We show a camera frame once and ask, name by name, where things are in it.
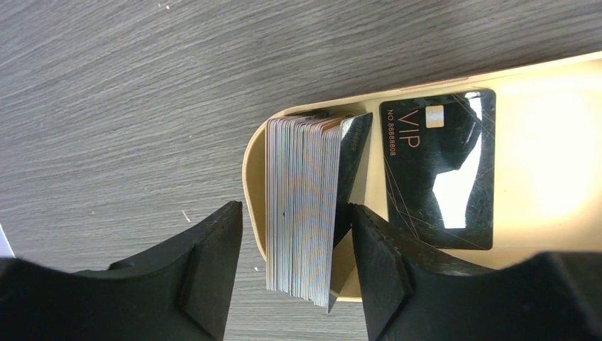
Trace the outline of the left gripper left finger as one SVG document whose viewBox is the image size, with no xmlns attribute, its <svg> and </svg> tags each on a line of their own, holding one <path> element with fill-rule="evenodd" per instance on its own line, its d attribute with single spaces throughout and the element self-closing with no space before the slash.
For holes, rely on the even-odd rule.
<svg viewBox="0 0 602 341">
<path fill-rule="evenodd" d="M 231 201 L 102 271 L 1 260 L 2 340 L 222 340 L 243 232 Z"/>
</svg>

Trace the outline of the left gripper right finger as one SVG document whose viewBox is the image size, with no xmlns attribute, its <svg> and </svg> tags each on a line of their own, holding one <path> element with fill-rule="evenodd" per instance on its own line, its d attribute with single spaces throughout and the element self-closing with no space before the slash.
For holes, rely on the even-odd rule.
<svg viewBox="0 0 602 341">
<path fill-rule="evenodd" d="M 501 270 L 436 249 L 363 205 L 354 256 L 370 340 L 600 340 L 601 254 L 546 251 Z"/>
</svg>

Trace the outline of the black VIP card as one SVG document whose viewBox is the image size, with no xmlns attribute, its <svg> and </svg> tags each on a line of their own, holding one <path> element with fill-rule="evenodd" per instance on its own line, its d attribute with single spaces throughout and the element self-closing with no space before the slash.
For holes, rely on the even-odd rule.
<svg viewBox="0 0 602 341">
<path fill-rule="evenodd" d="M 382 102 L 388 220 L 440 249 L 493 246 L 496 94 Z"/>
</svg>

